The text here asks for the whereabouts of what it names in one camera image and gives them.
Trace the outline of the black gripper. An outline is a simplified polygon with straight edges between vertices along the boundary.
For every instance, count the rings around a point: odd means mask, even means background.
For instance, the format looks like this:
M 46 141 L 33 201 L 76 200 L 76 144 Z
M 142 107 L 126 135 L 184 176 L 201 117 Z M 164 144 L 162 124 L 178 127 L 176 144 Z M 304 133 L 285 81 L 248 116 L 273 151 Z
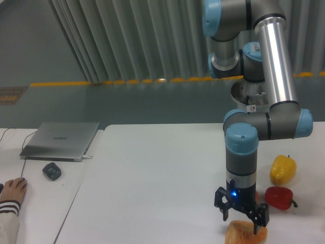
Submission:
M 232 206 L 237 211 L 245 212 L 253 222 L 253 234 L 258 234 L 260 228 L 266 227 L 269 222 L 269 206 L 267 203 L 256 203 L 255 190 L 256 184 L 239 188 L 236 181 L 231 179 L 226 183 L 226 189 L 219 187 L 216 190 L 214 206 L 219 208 L 224 221 L 228 219 Z

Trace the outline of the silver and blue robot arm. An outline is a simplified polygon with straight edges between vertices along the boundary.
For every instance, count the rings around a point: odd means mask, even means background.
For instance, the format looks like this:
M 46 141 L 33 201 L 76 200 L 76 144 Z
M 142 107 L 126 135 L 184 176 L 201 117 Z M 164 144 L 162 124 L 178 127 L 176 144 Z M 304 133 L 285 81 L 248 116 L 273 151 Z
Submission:
M 223 219 L 235 209 L 253 222 L 253 233 L 269 221 L 269 208 L 255 200 L 260 141 L 307 137 L 313 117 L 297 102 L 285 38 L 286 17 L 276 1 L 204 1 L 204 34 L 218 43 L 208 58 L 213 78 L 242 75 L 266 87 L 269 111 L 229 111 L 223 120 L 226 187 L 214 205 Z

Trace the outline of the white sleeve forearm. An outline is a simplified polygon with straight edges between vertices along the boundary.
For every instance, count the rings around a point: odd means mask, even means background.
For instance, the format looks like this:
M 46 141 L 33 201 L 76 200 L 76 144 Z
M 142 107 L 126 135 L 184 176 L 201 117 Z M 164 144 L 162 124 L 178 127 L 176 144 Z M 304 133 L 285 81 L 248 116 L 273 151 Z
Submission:
M 17 201 L 1 201 L 1 243 L 16 243 L 19 211 L 20 203 Z

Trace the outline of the person's hand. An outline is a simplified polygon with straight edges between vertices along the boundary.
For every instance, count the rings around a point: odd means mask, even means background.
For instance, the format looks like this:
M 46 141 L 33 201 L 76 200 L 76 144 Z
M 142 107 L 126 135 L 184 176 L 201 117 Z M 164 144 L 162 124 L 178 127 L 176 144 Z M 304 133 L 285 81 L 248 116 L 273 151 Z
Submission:
M 25 178 L 16 178 L 7 181 L 4 184 L 1 193 L 1 202 L 17 202 L 20 205 L 23 202 L 27 190 L 27 180 Z

